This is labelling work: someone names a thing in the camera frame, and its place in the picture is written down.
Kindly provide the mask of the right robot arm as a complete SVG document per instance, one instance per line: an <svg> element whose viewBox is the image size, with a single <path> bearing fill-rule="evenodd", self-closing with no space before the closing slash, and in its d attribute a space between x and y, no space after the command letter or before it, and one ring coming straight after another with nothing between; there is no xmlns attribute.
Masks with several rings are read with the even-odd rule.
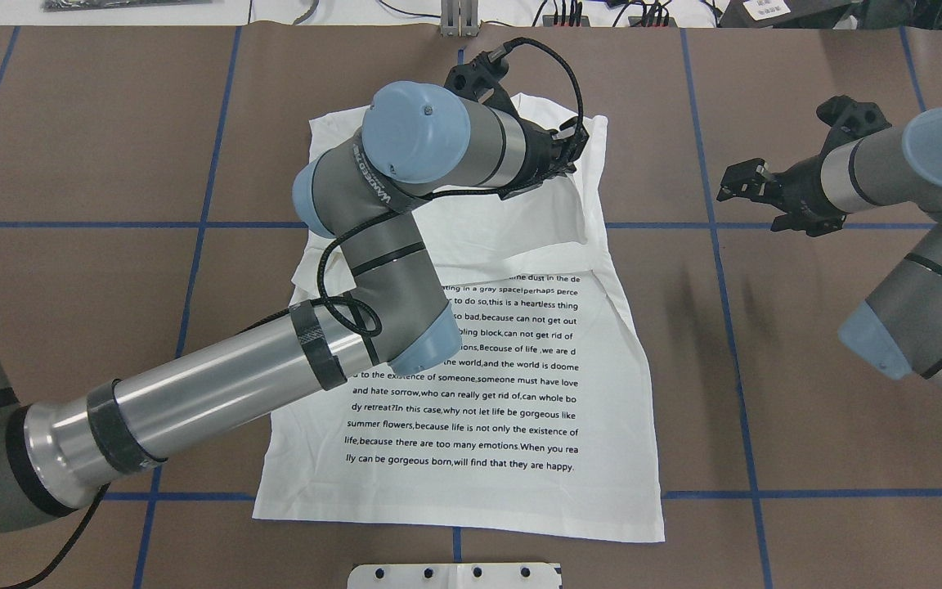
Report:
<svg viewBox="0 0 942 589"><path fill-rule="evenodd" d="M942 388L942 107L894 126L875 103L836 96L816 109L829 128L818 155L782 172L762 158L726 168L716 198L773 206L771 231L819 237L856 213L913 204L932 228L841 325L841 342L892 380Z"/></svg>

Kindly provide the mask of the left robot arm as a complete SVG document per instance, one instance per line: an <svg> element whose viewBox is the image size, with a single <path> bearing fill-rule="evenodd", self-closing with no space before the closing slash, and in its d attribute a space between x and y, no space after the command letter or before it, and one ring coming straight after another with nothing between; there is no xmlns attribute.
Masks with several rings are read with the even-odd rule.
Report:
<svg viewBox="0 0 942 589"><path fill-rule="evenodd" d="M402 378L459 353L415 210L569 178L589 140L582 110L542 126L493 79L383 87L292 184L326 244L310 299L65 403L22 405L0 362L0 533L92 515L113 481L375 366Z"/></svg>

